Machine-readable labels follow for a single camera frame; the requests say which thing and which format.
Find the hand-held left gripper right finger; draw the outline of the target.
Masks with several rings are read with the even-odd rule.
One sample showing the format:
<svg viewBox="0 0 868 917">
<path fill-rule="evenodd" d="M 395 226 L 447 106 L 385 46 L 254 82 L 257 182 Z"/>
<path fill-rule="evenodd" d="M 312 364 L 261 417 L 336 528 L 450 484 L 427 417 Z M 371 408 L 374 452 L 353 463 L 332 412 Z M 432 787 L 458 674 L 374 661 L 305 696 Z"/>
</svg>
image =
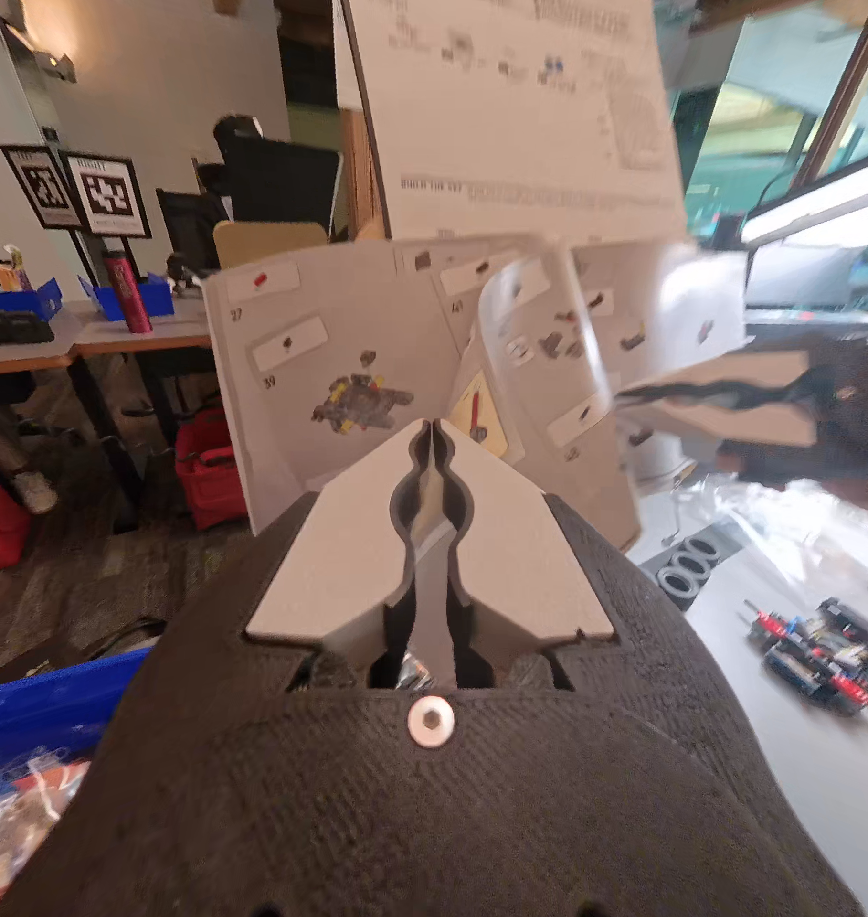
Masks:
<svg viewBox="0 0 868 917">
<path fill-rule="evenodd" d="M 608 643 L 614 624 L 547 496 L 463 435 L 434 422 L 448 549 L 447 624 L 458 671 L 509 671 L 525 656 Z"/>
</svg>

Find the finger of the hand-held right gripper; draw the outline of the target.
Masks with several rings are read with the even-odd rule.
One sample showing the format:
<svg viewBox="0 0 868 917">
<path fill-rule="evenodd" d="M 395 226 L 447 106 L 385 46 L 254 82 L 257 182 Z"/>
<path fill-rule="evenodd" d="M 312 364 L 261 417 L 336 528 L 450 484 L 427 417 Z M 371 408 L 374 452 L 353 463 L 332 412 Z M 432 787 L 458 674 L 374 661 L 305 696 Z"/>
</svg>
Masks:
<svg viewBox="0 0 868 917">
<path fill-rule="evenodd" d="M 790 393 L 810 370 L 806 351 L 735 351 L 627 385 L 617 405 L 680 400 L 691 405 L 766 405 Z"/>
<path fill-rule="evenodd" d="M 738 441 L 810 448 L 818 439 L 816 421 L 794 405 L 734 411 L 713 405 L 678 406 L 658 401 L 621 406 L 618 414 L 638 427 L 707 444 Z"/>
</svg>

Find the wall lamp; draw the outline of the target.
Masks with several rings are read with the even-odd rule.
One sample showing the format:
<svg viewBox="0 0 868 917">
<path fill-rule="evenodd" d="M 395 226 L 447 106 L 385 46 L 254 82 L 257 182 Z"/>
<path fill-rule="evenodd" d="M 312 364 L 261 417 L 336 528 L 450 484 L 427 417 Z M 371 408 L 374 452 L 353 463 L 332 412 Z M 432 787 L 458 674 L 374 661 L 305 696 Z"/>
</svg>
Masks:
<svg viewBox="0 0 868 917">
<path fill-rule="evenodd" d="M 25 20 L 0 18 L 0 33 L 15 64 L 32 64 L 39 72 L 63 83 L 76 84 L 74 63 L 65 54 L 54 54 L 36 45 L 28 35 Z"/>
</svg>

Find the blue plastic bin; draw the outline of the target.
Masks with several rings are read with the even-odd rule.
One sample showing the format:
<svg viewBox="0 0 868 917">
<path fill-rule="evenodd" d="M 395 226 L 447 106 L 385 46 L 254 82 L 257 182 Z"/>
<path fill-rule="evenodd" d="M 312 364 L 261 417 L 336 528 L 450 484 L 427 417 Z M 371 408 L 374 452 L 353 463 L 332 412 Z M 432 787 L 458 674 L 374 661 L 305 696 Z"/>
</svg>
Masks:
<svg viewBox="0 0 868 917">
<path fill-rule="evenodd" d="M 151 648 L 0 685 L 0 769 L 43 749 L 94 748 Z"/>
</svg>

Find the long hanging lamp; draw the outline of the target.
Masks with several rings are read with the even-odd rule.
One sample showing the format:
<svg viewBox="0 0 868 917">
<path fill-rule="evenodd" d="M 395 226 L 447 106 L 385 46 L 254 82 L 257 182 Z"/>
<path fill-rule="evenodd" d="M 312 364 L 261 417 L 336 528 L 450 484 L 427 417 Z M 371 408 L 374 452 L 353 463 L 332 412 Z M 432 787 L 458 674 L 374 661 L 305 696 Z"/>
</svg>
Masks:
<svg viewBox="0 0 868 917">
<path fill-rule="evenodd" d="M 868 246 L 868 157 L 753 209 L 739 237 L 748 248 Z"/>
</svg>

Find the dark red water bottle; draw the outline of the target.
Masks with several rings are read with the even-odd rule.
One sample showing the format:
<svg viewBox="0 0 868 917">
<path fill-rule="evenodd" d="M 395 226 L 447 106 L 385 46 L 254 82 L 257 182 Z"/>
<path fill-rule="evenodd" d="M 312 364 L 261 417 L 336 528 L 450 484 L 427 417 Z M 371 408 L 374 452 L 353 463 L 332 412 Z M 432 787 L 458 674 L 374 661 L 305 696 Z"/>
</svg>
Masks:
<svg viewBox="0 0 868 917">
<path fill-rule="evenodd" d="M 150 316 L 143 303 L 142 293 L 130 259 L 124 249 L 105 248 L 103 263 L 107 269 L 110 286 L 130 333 L 146 335 L 153 332 Z"/>
</svg>

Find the black flat case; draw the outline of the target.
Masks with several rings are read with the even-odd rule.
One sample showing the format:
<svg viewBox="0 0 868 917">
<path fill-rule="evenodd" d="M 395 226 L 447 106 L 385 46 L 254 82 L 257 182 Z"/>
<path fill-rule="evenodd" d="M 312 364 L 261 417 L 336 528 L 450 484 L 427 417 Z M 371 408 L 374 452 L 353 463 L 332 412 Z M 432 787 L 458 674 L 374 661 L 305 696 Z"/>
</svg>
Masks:
<svg viewBox="0 0 868 917">
<path fill-rule="evenodd" d="M 0 346 L 51 343 L 54 332 L 49 323 L 34 312 L 0 311 Z"/>
</svg>

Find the wooden post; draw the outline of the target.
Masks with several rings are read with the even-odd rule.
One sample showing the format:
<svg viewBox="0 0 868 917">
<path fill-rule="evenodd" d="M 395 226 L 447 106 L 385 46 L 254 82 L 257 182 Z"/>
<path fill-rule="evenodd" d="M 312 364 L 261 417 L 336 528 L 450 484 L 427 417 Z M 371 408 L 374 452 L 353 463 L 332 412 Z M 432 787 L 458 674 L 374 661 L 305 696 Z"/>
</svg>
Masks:
<svg viewBox="0 0 868 917">
<path fill-rule="evenodd" d="M 387 238 L 377 178 L 377 162 L 364 113 L 340 109 L 343 174 L 348 192 L 349 238 Z"/>
</svg>

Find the lego instruction booklet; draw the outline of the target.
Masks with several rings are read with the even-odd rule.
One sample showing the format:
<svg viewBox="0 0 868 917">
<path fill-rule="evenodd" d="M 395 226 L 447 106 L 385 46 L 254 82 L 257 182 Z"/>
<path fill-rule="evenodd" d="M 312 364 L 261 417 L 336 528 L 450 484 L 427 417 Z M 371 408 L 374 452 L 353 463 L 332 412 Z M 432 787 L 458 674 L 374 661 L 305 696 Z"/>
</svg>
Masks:
<svg viewBox="0 0 868 917">
<path fill-rule="evenodd" d="M 613 396 L 738 349 L 746 257 L 536 235 L 363 240 L 243 256 L 204 287 L 254 533 L 417 420 L 448 420 L 613 546 L 680 440 Z"/>
</svg>

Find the white printed board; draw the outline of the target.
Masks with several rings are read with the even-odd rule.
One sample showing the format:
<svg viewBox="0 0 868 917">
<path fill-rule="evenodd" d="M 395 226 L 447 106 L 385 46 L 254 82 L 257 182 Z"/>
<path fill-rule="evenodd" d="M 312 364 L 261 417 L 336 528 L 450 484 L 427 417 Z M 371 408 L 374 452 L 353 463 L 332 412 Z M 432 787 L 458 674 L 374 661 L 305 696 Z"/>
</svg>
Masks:
<svg viewBox="0 0 868 917">
<path fill-rule="evenodd" d="M 342 7 L 388 238 L 687 238 L 652 2 Z"/>
</svg>

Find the wooden edged side table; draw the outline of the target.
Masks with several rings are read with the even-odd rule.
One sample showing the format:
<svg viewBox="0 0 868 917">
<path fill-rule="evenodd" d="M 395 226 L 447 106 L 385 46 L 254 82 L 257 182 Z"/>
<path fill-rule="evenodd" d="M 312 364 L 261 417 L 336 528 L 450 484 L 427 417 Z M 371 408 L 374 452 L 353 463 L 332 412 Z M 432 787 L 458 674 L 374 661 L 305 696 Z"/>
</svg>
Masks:
<svg viewBox="0 0 868 917">
<path fill-rule="evenodd" d="M 172 449 L 180 418 L 174 411 L 164 379 L 190 374 L 196 362 L 204 361 L 204 358 L 191 358 L 192 350 L 211 350 L 201 297 L 181 299 L 174 307 L 174 314 L 153 318 L 151 332 L 135 334 L 123 322 L 108 322 L 99 317 L 96 307 L 89 301 L 66 302 L 50 320 L 52 341 L 0 345 L 0 375 L 50 370 L 66 372 L 118 485 L 118 513 L 112 526 L 115 534 L 137 529 L 145 481 L 87 359 L 112 354 L 133 358 L 165 444 Z"/>
</svg>

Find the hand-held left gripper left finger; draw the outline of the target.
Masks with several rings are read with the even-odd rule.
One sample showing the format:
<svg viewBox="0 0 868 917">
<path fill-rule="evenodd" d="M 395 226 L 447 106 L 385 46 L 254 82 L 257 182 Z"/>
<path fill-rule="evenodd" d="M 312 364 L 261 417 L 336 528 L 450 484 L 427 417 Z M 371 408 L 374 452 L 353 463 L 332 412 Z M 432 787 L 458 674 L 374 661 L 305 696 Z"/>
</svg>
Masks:
<svg viewBox="0 0 868 917">
<path fill-rule="evenodd" d="M 431 424 L 417 420 L 329 481 L 245 628 L 255 642 L 336 654 L 369 670 L 415 579 L 410 528 Z"/>
</svg>

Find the clear plastic bag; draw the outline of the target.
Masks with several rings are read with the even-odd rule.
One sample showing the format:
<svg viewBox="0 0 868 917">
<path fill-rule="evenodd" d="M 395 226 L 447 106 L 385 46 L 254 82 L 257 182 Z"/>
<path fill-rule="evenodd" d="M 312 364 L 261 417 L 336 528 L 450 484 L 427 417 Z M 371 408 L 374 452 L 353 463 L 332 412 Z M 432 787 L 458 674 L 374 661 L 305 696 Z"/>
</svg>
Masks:
<svg viewBox="0 0 868 917">
<path fill-rule="evenodd" d="M 89 763 L 38 748 L 0 768 L 0 899 L 61 820 Z"/>
<path fill-rule="evenodd" d="M 675 483 L 661 505 L 664 551 L 695 551 L 714 567 L 746 552 L 763 576 L 799 593 L 839 598 L 868 593 L 868 508 L 805 481 L 785 490 L 697 472 Z"/>
</svg>

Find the lego car chassis assembly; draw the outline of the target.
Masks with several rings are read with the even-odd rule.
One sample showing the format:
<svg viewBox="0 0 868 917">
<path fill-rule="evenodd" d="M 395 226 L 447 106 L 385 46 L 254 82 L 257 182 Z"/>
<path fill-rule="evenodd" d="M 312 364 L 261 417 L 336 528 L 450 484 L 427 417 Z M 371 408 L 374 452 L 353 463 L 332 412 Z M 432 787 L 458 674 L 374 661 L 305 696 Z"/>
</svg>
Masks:
<svg viewBox="0 0 868 917">
<path fill-rule="evenodd" d="M 808 702 L 840 714 L 868 710 L 868 618 L 831 597 L 811 617 L 785 618 L 749 600 L 749 642 Z"/>
</svg>

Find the black framed marker sign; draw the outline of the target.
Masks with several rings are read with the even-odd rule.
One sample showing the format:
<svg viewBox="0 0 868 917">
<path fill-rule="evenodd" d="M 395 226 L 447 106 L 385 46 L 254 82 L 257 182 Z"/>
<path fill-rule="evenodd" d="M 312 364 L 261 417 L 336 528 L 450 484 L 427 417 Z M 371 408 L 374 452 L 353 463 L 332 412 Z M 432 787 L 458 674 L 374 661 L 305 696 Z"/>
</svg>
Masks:
<svg viewBox="0 0 868 917">
<path fill-rule="evenodd" d="M 84 228 L 82 213 L 48 146 L 1 144 L 0 151 L 42 228 L 68 232 Z"/>
<path fill-rule="evenodd" d="M 85 232 L 97 237 L 151 239 L 140 183 L 131 159 L 74 150 L 59 152 Z"/>
</svg>

